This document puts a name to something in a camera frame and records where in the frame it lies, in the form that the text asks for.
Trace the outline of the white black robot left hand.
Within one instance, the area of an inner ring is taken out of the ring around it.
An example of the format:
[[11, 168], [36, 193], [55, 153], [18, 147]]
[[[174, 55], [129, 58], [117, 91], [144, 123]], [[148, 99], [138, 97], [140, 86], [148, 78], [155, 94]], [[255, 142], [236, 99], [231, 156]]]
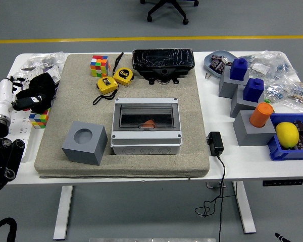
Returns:
[[34, 107], [40, 104], [46, 99], [45, 94], [31, 95], [29, 97], [17, 99], [14, 101], [13, 87], [14, 78], [10, 76], [9, 78], [4, 78], [0, 81], [0, 122], [10, 122], [11, 116], [10, 111], [14, 110], [24, 110], [26, 108]]

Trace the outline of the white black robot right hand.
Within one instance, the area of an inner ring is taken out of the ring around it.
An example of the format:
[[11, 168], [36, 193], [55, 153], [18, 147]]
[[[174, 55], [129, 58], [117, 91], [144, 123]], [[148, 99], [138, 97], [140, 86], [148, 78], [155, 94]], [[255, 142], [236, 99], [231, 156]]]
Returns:
[[279, 233], [274, 233], [274, 235], [275, 235], [281, 242], [291, 242], [290, 240], [288, 240], [288, 239], [285, 238], [284, 236], [280, 235]]

